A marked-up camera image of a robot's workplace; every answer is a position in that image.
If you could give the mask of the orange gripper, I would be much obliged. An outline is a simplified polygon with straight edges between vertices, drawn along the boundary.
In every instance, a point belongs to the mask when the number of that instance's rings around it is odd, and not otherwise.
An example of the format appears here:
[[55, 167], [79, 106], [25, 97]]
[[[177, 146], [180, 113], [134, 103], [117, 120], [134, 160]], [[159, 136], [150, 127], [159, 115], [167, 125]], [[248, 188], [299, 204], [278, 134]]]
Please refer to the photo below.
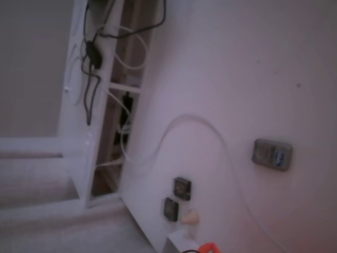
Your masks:
[[202, 244], [198, 248], [199, 253], [219, 253], [217, 245], [213, 242]]

